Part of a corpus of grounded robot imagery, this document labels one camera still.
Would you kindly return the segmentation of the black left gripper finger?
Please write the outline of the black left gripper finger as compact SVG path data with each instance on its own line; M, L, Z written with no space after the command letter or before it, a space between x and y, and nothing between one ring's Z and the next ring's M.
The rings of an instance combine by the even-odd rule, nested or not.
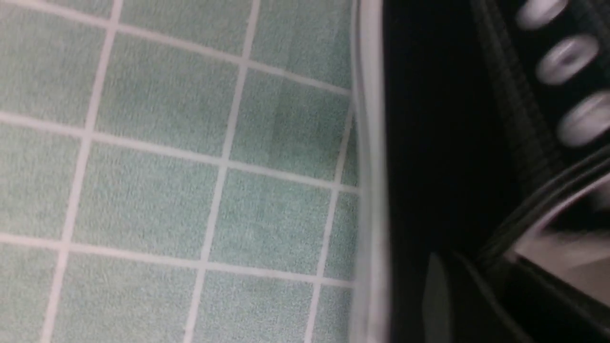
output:
M607 343L609 309L533 263L495 289L465 258L432 254L422 303L427 343Z

